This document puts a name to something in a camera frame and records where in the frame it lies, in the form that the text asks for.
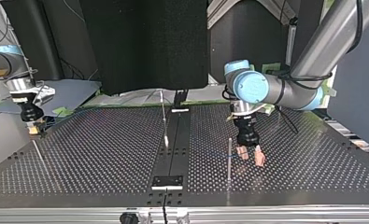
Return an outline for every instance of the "optical breadboard table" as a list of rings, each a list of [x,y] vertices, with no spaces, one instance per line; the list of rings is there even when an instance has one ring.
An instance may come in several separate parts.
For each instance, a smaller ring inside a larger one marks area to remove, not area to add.
[[[28,145],[0,163],[0,221],[97,223],[128,211],[148,214],[144,223],[265,220],[260,211],[272,221],[369,220],[369,155],[313,113],[284,110],[298,134],[279,113],[259,114],[265,166],[251,151],[248,161],[234,154],[229,182],[229,105],[189,109],[166,110],[169,147],[160,107],[84,109],[57,123],[38,140],[42,160]],[[180,176],[182,189],[152,190],[161,176]]]

